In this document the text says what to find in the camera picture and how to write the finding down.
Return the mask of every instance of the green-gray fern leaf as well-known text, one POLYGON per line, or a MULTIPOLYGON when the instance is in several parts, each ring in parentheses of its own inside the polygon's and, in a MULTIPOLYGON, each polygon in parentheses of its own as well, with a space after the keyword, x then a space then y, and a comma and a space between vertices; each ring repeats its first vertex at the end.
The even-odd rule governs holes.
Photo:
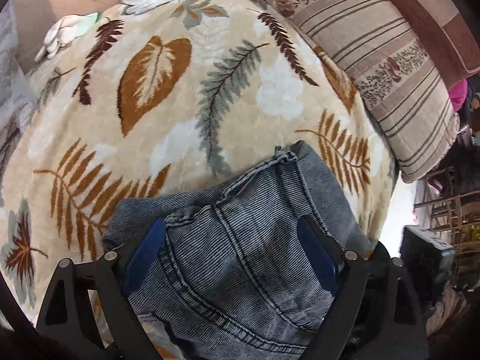
POLYGON ((249 86, 248 75, 252 74, 257 63, 261 62, 258 49, 268 43, 255 46, 247 40, 243 45, 230 49, 230 56, 222 62, 214 63, 215 70, 207 74, 203 80, 198 105, 196 128, 200 132, 200 149, 205 151, 207 164, 213 173, 227 175, 230 166, 222 156, 222 148, 218 143, 218 129, 225 113, 230 109, 235 96, 249 86))

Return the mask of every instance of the heart-shaped leaf print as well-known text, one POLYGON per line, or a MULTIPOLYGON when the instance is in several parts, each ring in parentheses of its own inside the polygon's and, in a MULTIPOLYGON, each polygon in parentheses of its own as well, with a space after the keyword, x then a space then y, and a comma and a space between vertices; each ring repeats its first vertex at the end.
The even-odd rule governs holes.
POLYGON ((123 136, 167 98, 189 66, 190 57, 188 39, 162 44, 160 37, 153 36, 131 59, 118 87, 117 107, 123 136))

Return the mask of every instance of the blue gripper pad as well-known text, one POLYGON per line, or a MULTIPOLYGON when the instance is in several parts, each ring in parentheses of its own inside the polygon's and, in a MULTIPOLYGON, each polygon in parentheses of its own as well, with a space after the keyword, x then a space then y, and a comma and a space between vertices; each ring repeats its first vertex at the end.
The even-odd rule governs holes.
POLYGON ((313 228, 305 217, 297 221, 297 237, 303 247, 313 272, 322 288, 335 297, 340 288, 339 266, 322 243, 326 235, 318 234, 320 228, 313 228))
POLYGON ((125 267, 122 287, 124 296, 129 297, 132 292, 140 289, 150 266, 157 257, 158 251, 163 246, 165 231, 165 222, 159 217, 153 222, 143 237, 128 265, 125 267))

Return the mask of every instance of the blanket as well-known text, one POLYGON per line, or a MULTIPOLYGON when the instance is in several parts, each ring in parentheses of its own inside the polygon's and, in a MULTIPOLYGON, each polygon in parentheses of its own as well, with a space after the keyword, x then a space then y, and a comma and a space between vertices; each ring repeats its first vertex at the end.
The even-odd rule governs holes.
POLYGON ((395 162, 325 53, 251 0, 124 9, 29 77, 42 105, 5 171, 0 209, 2 274, 27 316, 61 258, 102 254, 120 200, 218 184, 298 140, 330 168, 373 248, 395 162))

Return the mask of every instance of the silver bolt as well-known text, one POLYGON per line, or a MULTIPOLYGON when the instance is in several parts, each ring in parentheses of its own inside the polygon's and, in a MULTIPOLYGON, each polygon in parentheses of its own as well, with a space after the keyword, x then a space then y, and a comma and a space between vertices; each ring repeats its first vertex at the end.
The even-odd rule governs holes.
POLYGON ((105 253, 105 256, 103 256, 105 260, 107 261, 112 261, 117 258, 117 252, 115 251, 108 251, 105 253))
POLYGON ((58 266, 60 268, 66 268, 70 264, 70 259, 61 259, 60 262, 58 263, 58 266))
POLYGON ((393 263, 393 265, 398 266, 398 267, 403 266, 403 260, 398 258, 398 257, 393 257, 392 263, 393 263))
POLYGON ((356 254, 353 250, 348 250, 345 252, 345 258, 350 261, 355 261, 358 258, 358 254, 356 254))

